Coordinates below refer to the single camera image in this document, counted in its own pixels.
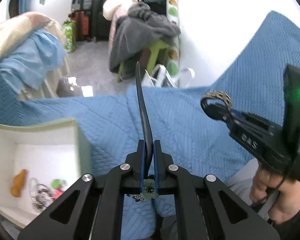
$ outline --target gray blanket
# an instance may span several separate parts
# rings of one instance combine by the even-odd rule
[[[128,16],[118,20],[117,24],[120,25],[115,34],[109,59],[111,72],[118,72],[121,62],[156,40],[161,39],[167,44],[172,44],[173,38],[180,34],[180,29],[175,23],[171,23],[164,15],[150,11],[150,7],[145,3],[132,5],[128,10]],[[127,64],[124,67],[127,70],[126,68],[135,68],[135,65]]]

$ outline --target blue quilted bedspread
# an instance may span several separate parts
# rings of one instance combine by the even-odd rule
[[[211,86],[194,89],[144,88],[154,139],[163,152],[192,174],[213,173],[226,180],[252,156],[228,135],[223,122],[209,119],[200,107],[207,91],[221,90],[233,100],[233,108],[282,123],[282,77],[287,63],[300,67],[300,29],[286,17],[271,12],[244,51]],[[92,145],[95,175],[124,162],[143,138],[135,87],[126,97],[41,99],[17,102],[0,77],[0,123],[31,125],[64,117],[77,119]],[[135,203],[126,197],[122,240],[143,239],[155,228],[155,211],[175,212],[173,197]]]

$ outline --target yellow-green plastic stool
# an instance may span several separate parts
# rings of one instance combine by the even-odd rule
[[[148,49],[150,50],[151,54],[150,57],[148,59],[148,63],[147,63],[147,72],[151,75],[152,70],[155,66],[155,64],[157,63],[157,59],[158,59],[158,55],[160,50],[162,49],[168,49],[170,48],[170,45],[163,42],[162,40],[157,40],[155,41],[153,44],[151,44]],[[122,70],[123,70],[123,62],[120,64],[119,66],[119,71],[118,71],[118,77],[117,77],[117,82],[121,81],[121,74],[122,74]]]

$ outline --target green patterned package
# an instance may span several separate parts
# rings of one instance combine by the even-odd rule
[[[67,53],[74,52],[76,47],[75,21],[71,21],[71,20],[65,21],[62,24],[62,30],[66,36],[65,51]]]

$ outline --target pink cloth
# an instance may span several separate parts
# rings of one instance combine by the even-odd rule
[[[112,50],[112,45],[114,42],[115,30],[117,28],[117,20],[120,17],[127,16],[127,15],[128,15],[128,9],[122,5],[120,5],[114,13],[114,16],[111,21],[111,27],[110,27],[110,33],[109,33],[109,53]]]

